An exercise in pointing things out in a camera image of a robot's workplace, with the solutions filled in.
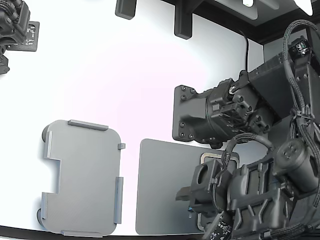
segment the bolt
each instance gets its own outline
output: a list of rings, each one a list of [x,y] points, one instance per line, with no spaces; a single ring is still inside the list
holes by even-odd
[[[235,91],[236,91],[236,86],[232,86],[229,88],[229,94],[233,95],[235,94]]]

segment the black frame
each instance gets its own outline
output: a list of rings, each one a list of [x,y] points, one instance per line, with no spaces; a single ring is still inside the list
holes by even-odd
[[[202,234],[162,236],[104,236],[107,240],[201,240]],[[36,231],[0,226],[0,237],[27,240],[94,240],[92,237],[63,236],[48,231]]]
[[[286,28],[295,20],[305,19],[320,23],[320,1],[312,3],[313,15],[308,16],[300,8],[276,17],[259,26],[254,26],[237,16],[218,8],[205,0],[162,0],[175,6],[174,34],[183,39],[192,37],[192,14],[219,24],[238,34],[243,32],[249,39],[264,45],[282,38]],[[137,0],[117,0],[115,14],[132,19],[135,16]]]

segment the white curved surface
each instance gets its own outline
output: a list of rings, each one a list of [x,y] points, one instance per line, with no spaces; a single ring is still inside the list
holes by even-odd
[[[43,230],[36,212],[42,192],[56,191],[58,168],[43,159],[41,134],[55,120],[75,119],[108,125],[126,143],[122,224],[113,235],[136,235],[141,140],[174,142],[174,88],[201,92],[238,79],[245,40],[196,15],[193,37],[178,38],[174,6],[160,0],[138,0],[130,21],[115,16],[116,0],[27,4],[40,22],[38,51],[7,51],[11,71],[0,77],[0,225]],[[263,46],[250,41],[249,70],[262,63]],[[242,163],[265,152],[254,143],[237,150]]]

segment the gray plastic tray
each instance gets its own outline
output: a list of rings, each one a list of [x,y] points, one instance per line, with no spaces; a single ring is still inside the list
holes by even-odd
[[[193,214],[189,218],[189,202],[176,201],[176,193],[190,186],[195,167],[204,153],[211,153],[206,158],[212,158],[212,154],[220,158],[222,152],[144,139],[140,146],[136,232],[140,235],[203,233],[197,226],[198,216]],[[239,164],[236,153],[232,159]]]
[[[38,221],[48,231],[76,237],[110,235],[121,223],[125,147],[107,126],[58,120],[42,133],[44,158],[60,162],[58,193],[42,193]]]

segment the cable bundle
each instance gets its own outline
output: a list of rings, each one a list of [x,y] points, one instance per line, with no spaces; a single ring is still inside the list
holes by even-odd
[[[3,10],[11,20],[19,19],[15,5],[8,0],[0,0],[0,10]]]
[[[223,209],[221,209],[216,202],[216,188],[217,184],[219,183],[219,179],[222,176],[222,174],[227,170],[228,164],[231,158],[231,154],[237,144],[243,143],[243,142],[248,142],[248,141],[256,141],[258,143],[261,143],[265,145],[268,148],[268,151],[273,151],[275,148],[273,144],[263,136],[255,135],[253,133],[241,133],[234,138],[232,138],[229,143],[227,144],[225,150],[223,151],[221,161],[223,168],[218,174],[215,176],[213,180],[213,186],[212,186],[212,203],[213,206],[221,213]]]
[[[314,122],[313,116],[309,106],[306,105],[304,96],[300,90],[300,87],[296,81],[294,73],[290,67],[289,63],[289,37],[292,31],[298,26],[308,26],[313,29],[317,36],[320,38],[320,33],[316,25],[312,22],[307,20],[297,20],[292,22],[284,33],[283,38],[283,57],[284,57],[284,69],[286,78],[291,87],[291,94],[293,98],[294,107],[291,111],[291,122],[290,122],[290,133],[289,137],[291,139],[301,137],[307,146],[311,149],[312,154],[315,158],[316,166],[317,166],[317,173],[318,173],[318,189],[314,201],[312,203],[312,207],[309,208],[307,211],[302,223],[298,223],[289,227],[285,227],[282,229],[277,229],[271,231],[271,238],[277,240],[291,240],[296,239],[300,235],[305,232],[312,231],[315,227],[317,227],[320,222],[311,222],[314,213],[317,210],[317,207],[320,203],[320,149],[319,146],[316,144],[314,139],[311,137],[310,133],[308,132],[307,126],[310,124],[313,125],[315,130],[315,135],[317,138],[320,137],[320,130],[319,126]]]

